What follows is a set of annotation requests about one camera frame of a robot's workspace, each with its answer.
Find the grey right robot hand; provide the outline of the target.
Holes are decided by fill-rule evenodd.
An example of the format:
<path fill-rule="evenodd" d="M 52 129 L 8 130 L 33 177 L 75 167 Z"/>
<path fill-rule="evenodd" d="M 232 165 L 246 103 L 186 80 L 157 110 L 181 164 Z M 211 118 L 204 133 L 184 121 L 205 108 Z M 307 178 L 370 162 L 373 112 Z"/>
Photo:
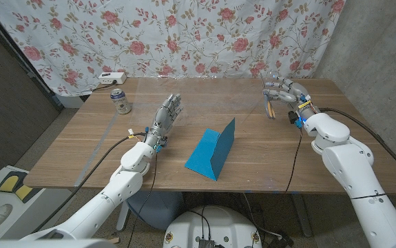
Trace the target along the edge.
<path fill-rule="evenodd" d="M 262 84 L 264 108 L 269 119 L 275 119 L 272 101 L 286 103 L 289 109 L 303 121 L 320 113 L 320 109 L 312 103 L 307 89 L 300 83 L 278 76 L 276 73 L 270 73 L 268 77 L 262 78 Z"/>

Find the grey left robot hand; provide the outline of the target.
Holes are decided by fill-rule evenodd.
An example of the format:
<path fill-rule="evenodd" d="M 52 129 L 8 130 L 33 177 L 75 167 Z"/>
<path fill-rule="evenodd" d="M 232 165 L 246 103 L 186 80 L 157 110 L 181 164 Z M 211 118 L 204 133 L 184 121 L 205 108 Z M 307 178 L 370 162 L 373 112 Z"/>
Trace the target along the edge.
<path fill-rule="evenodd" d="M 171 94 L 157 109 L 152 125 L 149 127 L 145 138 L 145 143 L 151 148 L 157 149 L 173 127 L 176 117 L 182 111 L 180 104 L 181 95 Z"/>

